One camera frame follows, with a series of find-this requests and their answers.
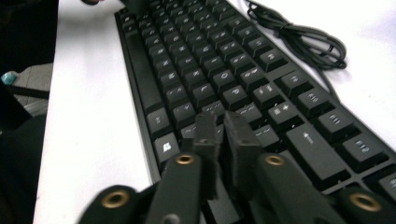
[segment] black keyboard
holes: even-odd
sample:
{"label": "black keyboard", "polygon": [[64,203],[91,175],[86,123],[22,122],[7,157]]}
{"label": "black keyboard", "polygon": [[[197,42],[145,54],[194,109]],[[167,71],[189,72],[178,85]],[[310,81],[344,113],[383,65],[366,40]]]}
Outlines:
{"label": "black keyboard", "polygon": [[[255,24],[220,0],[150,1],[135,18],[116,13],[135,108],[154,181],[194,137],[195,116],[246,118],[263,152],[299,166],[319,191],[360,187],[396,204],[396,154],[335,101]],[[219,223],[243,220],[219,183]]]}

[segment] cable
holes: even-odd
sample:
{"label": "cable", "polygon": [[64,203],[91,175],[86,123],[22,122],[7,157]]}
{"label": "cable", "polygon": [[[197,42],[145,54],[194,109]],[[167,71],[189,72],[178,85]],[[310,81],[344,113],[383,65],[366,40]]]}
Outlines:
{"label": "cable", "polygon": [[297,58],[311,66],[329,89],[329,94],[339,101],[323,71],[347,67],[344,61],[347,49],[344,44],[318,29],[294,25],[269,7],[246,1],[249,17],[262,27],[274,30],[274,36],[280,38]]}

